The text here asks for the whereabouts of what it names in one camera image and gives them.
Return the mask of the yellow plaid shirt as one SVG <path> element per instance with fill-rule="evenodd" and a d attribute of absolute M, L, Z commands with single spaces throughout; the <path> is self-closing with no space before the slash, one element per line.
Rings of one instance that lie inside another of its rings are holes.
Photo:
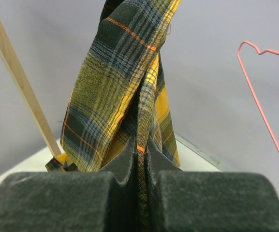
<path fill-rule="evenodd" d="M 61 130 L 63 154 L 48 171 L 100 170 L 136 137 L 139 231 L 150 228 L 144 152 L 149 138 L 175 165 L 173 131 L 160 49 L 177 0 L 108 0 L 81 66 Z"/>

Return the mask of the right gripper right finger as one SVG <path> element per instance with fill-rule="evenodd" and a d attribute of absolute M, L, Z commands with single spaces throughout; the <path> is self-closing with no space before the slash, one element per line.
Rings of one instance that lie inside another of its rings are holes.
<path fill-rule="evenodd" d="M 279 232 L 279 198 L 263 175 L 185 172 L 147 144 L 153 232 Z"/>

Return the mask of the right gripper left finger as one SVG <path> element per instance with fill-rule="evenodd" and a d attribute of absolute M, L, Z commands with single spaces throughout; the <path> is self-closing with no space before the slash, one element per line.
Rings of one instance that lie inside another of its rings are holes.
<path fill-rule="evenodd" d="M 0 232 L 135 232 L 135 139 L 97 172 L 18 172 L 0 184 Z"/>

